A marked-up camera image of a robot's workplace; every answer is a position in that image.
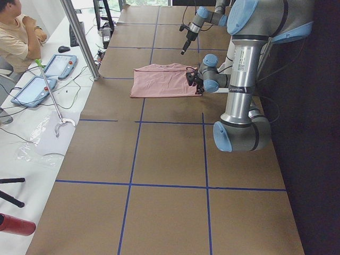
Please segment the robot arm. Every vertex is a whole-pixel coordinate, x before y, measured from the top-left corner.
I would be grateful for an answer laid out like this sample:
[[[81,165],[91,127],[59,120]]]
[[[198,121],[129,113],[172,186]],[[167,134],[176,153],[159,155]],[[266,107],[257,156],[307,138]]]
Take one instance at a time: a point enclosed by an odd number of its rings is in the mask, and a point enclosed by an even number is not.
[[[201,6],[196,10],[195,16],[191,23],[181,24],[179,31],[187,31],[186,42],[184,43],[184,46],[181,50],[181,55],[184,55],[191,43],[196,40],[205,23],[215,26],[226,26],[228,17],[225,12],[226,7],[230,5],[230,2],[231,1],[226,0],[216,1],[214,11],[210,11]]]
[[[226,27],[234,45],[231,74],[223,73],[217,57],[208,54],[198,71],[198,85],[206,92],[227,88],[225,112],[214,124],[216,147],[221,151],[255,151],[270,138],[269,121],[253,101],[258,65],[267,43],[289,43],[307,37],[312,30],[314,1],[217,1],[215,10],[200,7],[187,30],[184,49],[205,23]]]

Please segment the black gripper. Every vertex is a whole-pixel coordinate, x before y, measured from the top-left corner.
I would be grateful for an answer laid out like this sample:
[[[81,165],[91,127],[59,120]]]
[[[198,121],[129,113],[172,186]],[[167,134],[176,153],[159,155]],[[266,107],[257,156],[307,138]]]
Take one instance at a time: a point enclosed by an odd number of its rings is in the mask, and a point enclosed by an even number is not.
[[[196,86],[196,95],[202,95],[204,93],[203,79],[199,77],[198,71],[186,72],[185,77],[189,86]]]
[[[183,48],[181,50],[181,55],[185,54],[191,42],[196,40],[199,33],[199,27],[195,23],[190,23],[189,25],[185,24],[180,25],[179,31],[183,31],[184,29],[187,30],[187,34],[186,42],[184,43]]]

